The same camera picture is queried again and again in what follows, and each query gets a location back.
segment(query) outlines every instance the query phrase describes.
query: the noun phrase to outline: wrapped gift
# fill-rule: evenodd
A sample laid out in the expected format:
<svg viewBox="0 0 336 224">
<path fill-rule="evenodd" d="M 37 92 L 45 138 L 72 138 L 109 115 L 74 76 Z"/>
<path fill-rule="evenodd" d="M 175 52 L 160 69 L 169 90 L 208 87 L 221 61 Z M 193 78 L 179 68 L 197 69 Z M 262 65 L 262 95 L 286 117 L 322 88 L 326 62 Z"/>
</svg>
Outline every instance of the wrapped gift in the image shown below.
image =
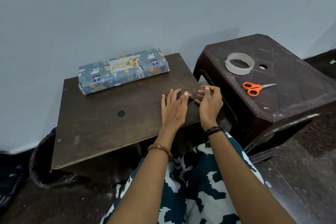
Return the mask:
<svg viewBox="0 0 336 224">
<path fill-rule="evenodd" d="M 84 95 L 169 71 L 159 48 L 79 67 L 79 89 Z"/>
</svg>

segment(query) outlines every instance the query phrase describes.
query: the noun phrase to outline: scissors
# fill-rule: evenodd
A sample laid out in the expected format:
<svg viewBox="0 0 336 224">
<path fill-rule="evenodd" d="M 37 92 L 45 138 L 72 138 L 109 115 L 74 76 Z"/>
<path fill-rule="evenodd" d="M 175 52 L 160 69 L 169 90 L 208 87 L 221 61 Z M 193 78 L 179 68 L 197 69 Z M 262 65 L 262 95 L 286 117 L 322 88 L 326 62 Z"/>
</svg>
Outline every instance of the scissors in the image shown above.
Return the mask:
<svg viewBox="0 0 336 224">
<path fill-rule="evenodd" d="M 250 82 L 244 82 L 243 83 L 243 88 L 245 90 L 247 90 L 247 94 L 250 97 L 256 97 L 257 95 L 259 95 L 259 92 L 263 88 L 271 87 L 273 85 L 276 85 L 276 83 L 260 85 L 260 84 L 253 84 L 253 83 L 250 83 Z"/>
</svg>

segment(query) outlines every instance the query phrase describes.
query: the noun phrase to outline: gray wall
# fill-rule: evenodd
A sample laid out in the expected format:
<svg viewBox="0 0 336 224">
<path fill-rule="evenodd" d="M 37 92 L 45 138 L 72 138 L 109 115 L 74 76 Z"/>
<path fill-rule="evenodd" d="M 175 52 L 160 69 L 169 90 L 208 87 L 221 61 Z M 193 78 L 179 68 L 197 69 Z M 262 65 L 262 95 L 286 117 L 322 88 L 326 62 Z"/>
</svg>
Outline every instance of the gray wall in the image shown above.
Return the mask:
<svg viewBox="0 0 336 224">
<path fill-rule="evenodd" d="M 193 70 L 206 44 L 261 33 L 301 58 L 336 42 L 335 0 L 0 0 L 0 150 L 57 125 L 78 66 L 160 47 Z"/>
</svg>

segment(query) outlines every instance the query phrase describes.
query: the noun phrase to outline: tape roll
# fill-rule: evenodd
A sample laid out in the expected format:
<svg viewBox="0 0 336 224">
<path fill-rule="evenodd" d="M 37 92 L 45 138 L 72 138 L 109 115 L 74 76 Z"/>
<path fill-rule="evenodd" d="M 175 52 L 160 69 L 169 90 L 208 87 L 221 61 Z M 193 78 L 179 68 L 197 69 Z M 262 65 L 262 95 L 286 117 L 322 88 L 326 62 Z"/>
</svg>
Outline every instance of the tape roll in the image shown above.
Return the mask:
<svg viewBox="0 0 336 224">
<path fill-rule="evenodd" d="M 230 60 L 233 59 L 245 62 L 249 67 L 248 68 L 236 67 L 230 62 Z M 245 53 L 234 52 L 227 57 L 227 60 L 225 60 L 225 66 L 231 73 L 240 75 L 248 74 L 254 67 L 254 60 Z"/>
</svg>

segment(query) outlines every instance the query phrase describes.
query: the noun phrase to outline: hand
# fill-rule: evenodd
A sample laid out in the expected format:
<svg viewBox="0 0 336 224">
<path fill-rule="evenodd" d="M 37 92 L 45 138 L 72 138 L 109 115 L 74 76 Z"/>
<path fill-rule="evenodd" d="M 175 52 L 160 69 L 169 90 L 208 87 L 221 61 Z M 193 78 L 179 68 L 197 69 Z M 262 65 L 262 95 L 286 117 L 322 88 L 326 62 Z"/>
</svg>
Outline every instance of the hand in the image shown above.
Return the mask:
<svg viewBox="0 0 336 224">
<path fill-rule="evenodd" d="M 221 89 L 215 86 L 205 86 L 205 90 L 198 91 L 198 97 L 202 101 L 195 99 L 199 104 L 199 116 L 201 117 L 201 126 L 204 131 L 218 126 L 216 122 L 217 115 L 223 106 Z"/>
<path fill-rule="evenodd" d="M 188 109 L 188 92 L 186 91 L 179 99 L 177 94 L 181 89 L 170 90 L 167 96 L 167 105 L 165 95 L 161 99 L 162 127 L 175 129 L 176 131 L 186 122 Z"/>
</svg>

